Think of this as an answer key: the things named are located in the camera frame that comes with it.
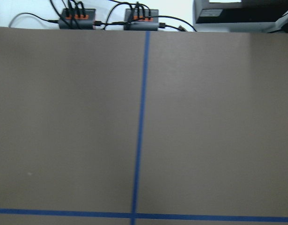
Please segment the black box with label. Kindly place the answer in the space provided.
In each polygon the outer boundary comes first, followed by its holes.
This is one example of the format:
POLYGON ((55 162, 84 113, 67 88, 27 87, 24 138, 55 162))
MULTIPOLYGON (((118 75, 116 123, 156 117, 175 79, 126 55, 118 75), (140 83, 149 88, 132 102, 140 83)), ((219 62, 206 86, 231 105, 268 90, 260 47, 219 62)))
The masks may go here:
POLYGON ((194 0, 193 23, 210 27, 251 27, 275 23, 288 12, 288 0, 194 0))

